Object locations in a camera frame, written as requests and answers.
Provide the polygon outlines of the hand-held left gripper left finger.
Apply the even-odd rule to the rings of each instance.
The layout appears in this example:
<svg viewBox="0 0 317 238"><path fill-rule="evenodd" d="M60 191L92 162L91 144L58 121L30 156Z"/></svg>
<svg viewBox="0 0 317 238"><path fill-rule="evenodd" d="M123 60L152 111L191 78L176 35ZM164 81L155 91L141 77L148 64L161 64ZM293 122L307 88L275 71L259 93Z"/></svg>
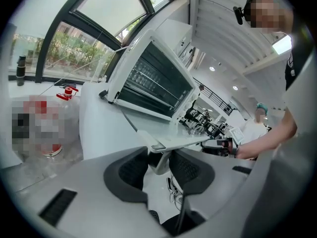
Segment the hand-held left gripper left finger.
<svg viewBox="0 0 317 238"><path fill-rule="evenodd" d="M147 169L148 150L141 147L114 161L105 169L105 185L123 202L147 204L148 195L143 192Z"/></svg>

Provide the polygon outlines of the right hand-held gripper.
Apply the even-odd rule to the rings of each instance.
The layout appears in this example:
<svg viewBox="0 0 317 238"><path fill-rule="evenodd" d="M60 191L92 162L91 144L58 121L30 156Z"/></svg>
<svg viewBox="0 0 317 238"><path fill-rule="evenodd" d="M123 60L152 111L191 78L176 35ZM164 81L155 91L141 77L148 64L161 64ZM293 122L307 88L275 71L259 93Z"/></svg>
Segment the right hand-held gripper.
<svg viewBox="0 0 317 238"><path fill-rule="evenodd" d="M244 135L240 128L232 128L228 131L228 137L222 139L209 139L201 142L203 148L216 149L220 154L224 156L237 155L239 145L244 139Z"/></svg>

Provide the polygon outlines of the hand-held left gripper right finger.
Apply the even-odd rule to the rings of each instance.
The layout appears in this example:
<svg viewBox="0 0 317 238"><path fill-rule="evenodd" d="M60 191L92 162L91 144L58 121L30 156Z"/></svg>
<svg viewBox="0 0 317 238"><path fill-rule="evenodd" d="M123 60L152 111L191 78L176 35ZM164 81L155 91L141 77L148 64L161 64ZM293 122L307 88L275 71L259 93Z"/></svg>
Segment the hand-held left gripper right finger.
<svg viewBox="0 0 317 238"><path fill-rule="evenodd" d="M211 185L215 178L214 169L180 149L172 151L169 168L183 191L180 213L184 210L192 210L188 197L202 194Z"/></svg>

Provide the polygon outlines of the white glass oven door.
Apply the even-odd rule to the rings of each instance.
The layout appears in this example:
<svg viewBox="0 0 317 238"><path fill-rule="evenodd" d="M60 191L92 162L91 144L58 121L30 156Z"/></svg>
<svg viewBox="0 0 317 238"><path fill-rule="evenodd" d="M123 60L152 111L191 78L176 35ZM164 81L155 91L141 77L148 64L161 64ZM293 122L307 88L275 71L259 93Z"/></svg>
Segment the white glass oven door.
<svg viewBox="0 0 317 238"><path fill-rule="evenodd" d="M178 122L169 122L128 108L121 108L137 135L153 153L167 152L204 142L206 135L191 134Z"/></svg>

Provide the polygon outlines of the person's right forearm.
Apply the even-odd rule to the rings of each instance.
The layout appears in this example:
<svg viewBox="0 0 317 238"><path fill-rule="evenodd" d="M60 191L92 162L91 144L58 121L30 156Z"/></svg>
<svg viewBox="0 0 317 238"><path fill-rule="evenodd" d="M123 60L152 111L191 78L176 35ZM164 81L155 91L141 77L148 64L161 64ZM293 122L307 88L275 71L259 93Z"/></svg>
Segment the person's right forearm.
<svg viewBox="0 0 317 238"><path fill-rule="evenodd" d="M274 150L281 143L292 138L296 132L296 122L289 109L286 108L284 117L278 126L260 138L240 145L237 149L236 157L238 159L250 159L257 157L264 151Z"/></svg>

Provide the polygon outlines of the white toaster oven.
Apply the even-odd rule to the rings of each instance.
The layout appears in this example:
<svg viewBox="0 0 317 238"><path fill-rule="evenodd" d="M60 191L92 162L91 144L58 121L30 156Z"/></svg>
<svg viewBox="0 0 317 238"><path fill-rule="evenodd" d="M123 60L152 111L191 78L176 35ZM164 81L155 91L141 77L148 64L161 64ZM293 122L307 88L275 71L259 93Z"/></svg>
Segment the white toaster oven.
<svg viewBox="0 0 317 238"><path fill-rule="evenodd" d="M105 99L177 123L198 94L180 58L150 29L126 48L110 77Z"/></svg>

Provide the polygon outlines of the black railing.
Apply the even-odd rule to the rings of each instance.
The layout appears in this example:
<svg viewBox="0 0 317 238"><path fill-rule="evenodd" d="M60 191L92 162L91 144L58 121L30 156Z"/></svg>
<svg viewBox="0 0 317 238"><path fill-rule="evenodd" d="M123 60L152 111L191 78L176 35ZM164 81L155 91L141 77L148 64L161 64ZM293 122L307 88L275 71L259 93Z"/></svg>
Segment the black railing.
<svg viewBox="0 0 317 238"><path fill-rule="evenodd" d="M207 86L201 91L200 98L206 102L214 111L217 111L220 115L228 118L233 108L226 103L222 98L220 98L214 91L212 91Z"/></svg>

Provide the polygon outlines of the person's black trousers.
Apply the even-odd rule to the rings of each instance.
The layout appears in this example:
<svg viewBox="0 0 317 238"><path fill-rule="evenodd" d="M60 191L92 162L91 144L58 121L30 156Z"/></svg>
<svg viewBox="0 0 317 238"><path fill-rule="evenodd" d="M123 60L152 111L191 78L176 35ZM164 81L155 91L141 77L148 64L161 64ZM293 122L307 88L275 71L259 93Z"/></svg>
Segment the person's black trousers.
<svg viewBox="0 0 317 238"><path fill-rule="evenodd" d="M171 217L161 224L161 226L172 236L176 237L183 233L186 233L202 223L206 219L198 212L192 210L181 211L180 214Z"/></svg>

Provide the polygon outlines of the white table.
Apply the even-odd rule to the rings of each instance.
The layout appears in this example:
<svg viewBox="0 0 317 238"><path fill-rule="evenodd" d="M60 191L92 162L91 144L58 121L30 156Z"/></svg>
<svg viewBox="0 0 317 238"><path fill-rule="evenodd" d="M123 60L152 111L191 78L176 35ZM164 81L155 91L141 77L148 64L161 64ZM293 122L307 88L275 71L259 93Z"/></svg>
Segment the white table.
<svg viewBox="0 0 317 238"><path fill-rule="evenodd" d="M110 104L99 96L107 89L107 83L85 82L80 91L82 163L90 167L147 148L121 111L122 106Z"/></svg>

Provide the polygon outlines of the large clear bottle red cap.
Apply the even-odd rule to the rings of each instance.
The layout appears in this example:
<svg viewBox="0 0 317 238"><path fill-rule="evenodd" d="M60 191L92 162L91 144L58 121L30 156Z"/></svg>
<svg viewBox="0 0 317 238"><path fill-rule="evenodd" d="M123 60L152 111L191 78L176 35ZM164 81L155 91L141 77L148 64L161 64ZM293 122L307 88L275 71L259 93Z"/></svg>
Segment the large clear bottle red cap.
<svg viewBox="0 0 317 238"><path fill-rule="evenodd" d="M78 89L66 86L53 96L14 98L12 149L21 156L53 157L79 138Z"/></svg>

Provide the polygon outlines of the person's black shirt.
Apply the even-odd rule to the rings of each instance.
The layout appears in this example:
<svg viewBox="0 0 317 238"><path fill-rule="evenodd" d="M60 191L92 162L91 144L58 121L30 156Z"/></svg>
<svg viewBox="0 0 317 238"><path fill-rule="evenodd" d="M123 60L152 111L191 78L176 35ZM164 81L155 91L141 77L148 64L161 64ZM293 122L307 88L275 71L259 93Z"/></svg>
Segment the person's black shirt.
<svg viewBox="0 0 317 238"><path fill-rule="evenodd" d="M285 68L286 90L301 73L304 64L315 46L308 27L295 10L293 10L293 25L289 36L292 48Z"/></svg>

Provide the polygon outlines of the grey locker cabinet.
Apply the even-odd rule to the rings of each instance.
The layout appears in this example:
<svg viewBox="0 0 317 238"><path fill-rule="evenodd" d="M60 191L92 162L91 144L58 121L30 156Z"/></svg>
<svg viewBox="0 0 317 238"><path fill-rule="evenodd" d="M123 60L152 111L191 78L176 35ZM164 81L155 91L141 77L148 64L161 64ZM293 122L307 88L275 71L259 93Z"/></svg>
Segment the grey locker cabinet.
<svg viewBox="0 0 317 238"><path fill-rule="evenodd" d="M174 51L186 68L193 60L195 47L192 46L193 27L189 24L167 19L156 33Z"/></svg>

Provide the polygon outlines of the black thermos flask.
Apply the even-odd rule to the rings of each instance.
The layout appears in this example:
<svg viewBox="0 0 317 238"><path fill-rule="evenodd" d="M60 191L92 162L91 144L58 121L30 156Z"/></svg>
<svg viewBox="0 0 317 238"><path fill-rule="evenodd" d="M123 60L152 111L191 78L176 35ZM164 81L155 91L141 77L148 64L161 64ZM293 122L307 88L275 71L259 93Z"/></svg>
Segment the black thermos flask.
<svg viewBox="0 0 317 238"><path fill-rule="evenodd" d="M19 56L16 69L16 83L17 86L24 85L24 77L26 70L26 55Z"/></svg>

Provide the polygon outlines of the black window frame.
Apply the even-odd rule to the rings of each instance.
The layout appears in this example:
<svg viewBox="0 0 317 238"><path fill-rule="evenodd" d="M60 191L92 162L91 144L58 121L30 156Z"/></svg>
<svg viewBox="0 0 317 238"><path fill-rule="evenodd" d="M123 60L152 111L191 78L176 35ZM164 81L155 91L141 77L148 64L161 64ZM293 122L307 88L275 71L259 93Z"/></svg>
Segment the black window frame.
<svg viewBox="0 0 317 238"><path fill-rule="evenodd" d="M107 80L125 48L174 0L22 0L14 27L9 79L25 60L36 83Z"/></svg>

